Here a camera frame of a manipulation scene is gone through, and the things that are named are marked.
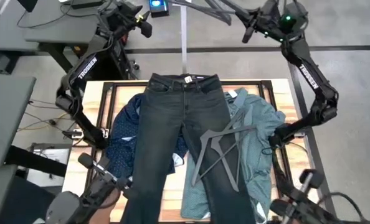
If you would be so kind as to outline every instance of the white logo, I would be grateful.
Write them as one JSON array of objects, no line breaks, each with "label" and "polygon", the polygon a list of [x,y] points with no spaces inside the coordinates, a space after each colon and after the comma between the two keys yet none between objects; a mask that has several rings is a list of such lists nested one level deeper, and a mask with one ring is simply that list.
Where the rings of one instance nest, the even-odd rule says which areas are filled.
[{"label": "white logo", "polygon": [[83,79],[84,76],[90,71],[90,69],[93,67],[93,65],[95,65],[95,63],[97,62],[97,58],[94,57],[90,63],[83,69],[83,71],[78,75],[79,78]]},{"label": "white logo", "polygon": [[301,65],[299,69],[301,70],[302,74],[308,80],[308,82],[311,84],[314,90],[319,88],[318,84],[316,84],[314,78],[311,76],[308,70],[304,67],[304,65]]}]

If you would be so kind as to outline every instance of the tag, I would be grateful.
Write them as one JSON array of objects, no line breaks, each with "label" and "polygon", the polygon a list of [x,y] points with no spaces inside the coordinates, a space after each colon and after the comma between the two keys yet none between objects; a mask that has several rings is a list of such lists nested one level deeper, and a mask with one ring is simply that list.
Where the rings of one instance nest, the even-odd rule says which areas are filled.
[{"label": "tag", "polygon": [[233,98],[235,98],[237,96],[237,93],[235,92],[235,90],[229,90],[228,93]]},{"label": "tag", "polygon": [[192,77],[185,77],[185,82],[190,83],[192,81]]}]

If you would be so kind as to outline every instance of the jeans pocket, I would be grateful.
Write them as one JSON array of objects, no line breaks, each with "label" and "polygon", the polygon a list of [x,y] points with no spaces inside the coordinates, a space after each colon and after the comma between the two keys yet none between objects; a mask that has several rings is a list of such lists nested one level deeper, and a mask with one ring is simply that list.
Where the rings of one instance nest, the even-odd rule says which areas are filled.
[{"label": "jeans pocket", "polygon": [[153,93],[167,93],[170,91],[170,86],[156,81],[149,81],[147,89]]}]

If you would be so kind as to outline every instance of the floor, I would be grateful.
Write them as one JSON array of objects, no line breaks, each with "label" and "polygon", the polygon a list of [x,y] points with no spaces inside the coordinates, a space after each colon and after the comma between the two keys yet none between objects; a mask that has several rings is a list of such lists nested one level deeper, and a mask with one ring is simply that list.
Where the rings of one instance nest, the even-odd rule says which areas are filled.
[{"label": "floor", "polygon": [[[311,46],[370,45],[370,0],[299,0],[310,12],[306,36]],[[146,0],[133,0],[145,4]],[[264,0],[236,0],[240,5],[253,8]],[[241,47],[243,25],[232,18],[232,26],[192,9],[187,10],[189,47]],[[153,36],[143,37],[139,30],[130,34],[130,49],[180,48],[180,13],[171,8],[169,17],[150,19]],[[247,46],[277,46],[272,40],[255,34]],[[331,84],[340,93],[338,116],[329,123],[313,128],[318,143],[326,178],[331,191],[348,194],[370,220],[370,50],[340,50],[312,52]],[[138,76],[148,79],[152,72],[163,75],[180,74],[181,54],[133,54],[131,58],[141,65]],[[289,68],[280,52],[226,52],[188,54],[188,72],[218,73],[228,78],[291,78]],[[55,90],[64,71],[48,56],[21,57],[12,75],[37,78],[33,99],[54,102]],[[307,105],[314,94],[304,80],[302,90]],[[41,119],[56,118],[60,110],[31,108],[27,112]],[[36,121],[26,116],[21,126]],[[69,120],[59,123],[64,129]],[[67,143],[57,129],[21,131],[14,140],[19,147],[32,142]],[[334,199],[338,216],[356,220],[352,206],[344,199]]]}]

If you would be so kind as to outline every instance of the navy dotted shirt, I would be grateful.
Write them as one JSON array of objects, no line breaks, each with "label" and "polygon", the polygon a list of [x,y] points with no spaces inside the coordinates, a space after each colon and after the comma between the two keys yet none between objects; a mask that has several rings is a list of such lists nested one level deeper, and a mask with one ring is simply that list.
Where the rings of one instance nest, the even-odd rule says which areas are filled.
[{"label": "navy dotted shirt", "polygon": [[[116,177],[132,176],[134,169],[136,135],[138,134],[139,113],[144,94],[133,96],[119,112],[113,123],[110,140],[106,148],[106,156],[110,160],[108,171]],[[185,140],[180,133],[174,153],[182,159],[187,152]],[[175,173],[174,162],[171,160],[168,174]]]}]

